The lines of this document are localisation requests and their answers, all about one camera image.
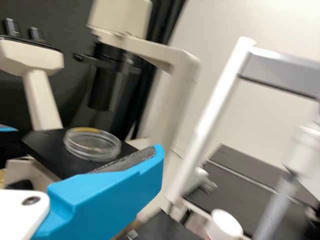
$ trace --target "lab equipment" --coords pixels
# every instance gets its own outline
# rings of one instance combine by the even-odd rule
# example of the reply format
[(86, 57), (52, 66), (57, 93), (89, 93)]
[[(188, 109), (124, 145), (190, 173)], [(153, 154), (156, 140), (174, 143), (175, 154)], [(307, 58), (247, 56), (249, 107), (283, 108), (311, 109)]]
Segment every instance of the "lab equipment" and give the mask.
[[(164, 150), (161, 146), (155, 145), (152, 156), (145, 155), (145, 151), (142, 152), (143, 155), (137, 152), (125, 159), (117, 159), (102, 169), (99, 168), (102, 167), (101, 163), (77, 158), (77, 163), (69, 166), (74, 174), (62, 181), (59, 181), (59, 177), (52, 173), (51, 169), (46, 168), (57, 164), (55, 161), (47, 161), (49, 164), (46, 167), (36, 159), (8, 161), (6, 184), (30, 179), (36, 189), (37, 186), (48, 189), (50, 211), (33, 239), (109, 239), (133, 221), (137, 213), (160, 191), (164, 152), (169, 150), (187, 99), (196, 83), (200, 61), (182, 49), (143, 40), (150, 11), (149, 0), (95, 0), (88, 27), (100, 43), (116, 49), (121, 58), (126, 56), (126, 59), (116, 66), (119, 71), (126, 72), (128, 68), (135, 70), (131, 68), (128, 57), (135, 54), (172, 76), (172, 86), (167, 97), (177, 108), (171, 107), (167, 115), (174, 124), (164, 129)], [(36, 36), (37, 40), (27, 40), (18, 36), (4, 36), (0, 39), (0, 68), (23, 78), (35, 130), (29, 136), (39, 134), (37, 136), (44, 140), (40, 143), (51, 147), (49, 154), (58, 152), (62, 154), (60, 156), (68, 156), (74, 160), (75, 156), (70, 156), (71, 153), (53, 148), (53, 144), (61, 146), (61, 140), (52, 140), (52, 136), (64, 129), (48, 75), (63, 68), (63, 55), (55, 47), (39, 41), (41, 34), (34, 29), (30, 35), (33, 38)], [(99, 94), (93, 95), (97, 100)], [(111, 97), (102, 102), (112, 109), (115, 102), (113, 99), (116, 98)], [(96, 109), (99, 108), (97, 102), (99, 101), (91, 100), (91, 105)], [(31, 151), (31, 154), (40, 156), (35, 151)], [(91, 169), (93, 166), (99, 166), (99, 173), (93, 171), (84, 174), (83, 169)], [(116, 171), (106, 172), (110, 168), (115, 168)]]
[[(254, 47), (255, 41), (239, 38), (233, 52), (222, 71), (217, 87), (213, 91), (208, 104), (194, 130), (193, 137), (186, 152), (185, 162), (178, 170), (176, 178), (167, 192), (166, 198), (175, 204), (182, 195), (182, 189), (192, 169), (204, 156), (209, 133), (226, 102), (237, 84), (237, 79), (262, 84), (286, 92), (294, 93), (312, 100), (319, 99), (320, 63), (287, 54)], [(319, 113), (313, 122), (299, 127), (283, 165), (290, 175), (279, 182), (279, 193), (271, 200), (262, 217), (261, 224), (253, 239), (269, 239), (282, 216), (287, 210), (289, 199), (296, 193), (297, 182), (309, 190), (318, 200), (320, 191), (320, 127)]]
[(38, 35), (20, 37), (19, 25), (12, 19), (4, 25), (7, 35), (0, 36), (0, 70), (22, 77), (33, 129), (62, 128), (48, 76), (64, 68), (63, 54)]
[(239, 240), (244, 231), (239, 222), (228, 212), (215, 209), (204, 228), (206, 240)]
[(109, 162), (121, 151), (121, 141), (106, 131), (92, 127), (74, 127), (66, 131), (64, 145), (79, 158)]

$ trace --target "petri dish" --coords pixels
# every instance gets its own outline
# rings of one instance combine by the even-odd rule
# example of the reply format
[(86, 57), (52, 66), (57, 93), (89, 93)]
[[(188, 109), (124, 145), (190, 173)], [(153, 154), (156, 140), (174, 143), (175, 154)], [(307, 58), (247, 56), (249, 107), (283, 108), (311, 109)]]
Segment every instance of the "petri dish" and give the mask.
[(66, 131), (65, 148), (77, 157), (93, 162), (110, 162), (121, 151), (121, 141), (111, 133), (92, 127), (74, 127)]

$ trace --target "white metal frame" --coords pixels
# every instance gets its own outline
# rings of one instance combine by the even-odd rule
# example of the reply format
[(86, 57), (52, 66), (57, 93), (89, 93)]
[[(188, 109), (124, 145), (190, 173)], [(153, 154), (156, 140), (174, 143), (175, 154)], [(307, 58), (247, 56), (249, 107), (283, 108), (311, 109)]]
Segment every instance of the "white metal frame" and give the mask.
[(184, 185), (197, 166), (198, 162), (205, 156), (205, 149), (210, 133), (214, 129), (220, 113), (225, 106), (234, 86), (236, 85), (238, 72), (247, 58), (250, 49), (256, 44), (248, 37), (240, 37), (232, 54), (218, 79), (217, 86), (208, 101), (208, 104), (195, 128), (188, 148), (186, 149), (183, 165), (176, 174), (171, 188), (166, 193), (166, 198), (173, 204), (180, 200)]

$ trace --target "white cap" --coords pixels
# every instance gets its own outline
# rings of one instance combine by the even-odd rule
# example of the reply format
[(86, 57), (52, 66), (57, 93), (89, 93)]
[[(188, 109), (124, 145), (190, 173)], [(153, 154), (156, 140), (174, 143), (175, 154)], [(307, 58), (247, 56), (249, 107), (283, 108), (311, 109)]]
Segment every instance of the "white cap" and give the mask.
[(212, 240), (239, 240), (244, 231), (239, 222), (228, 212), (215, 209), (212, 220), (205, 226), (205, 232)]

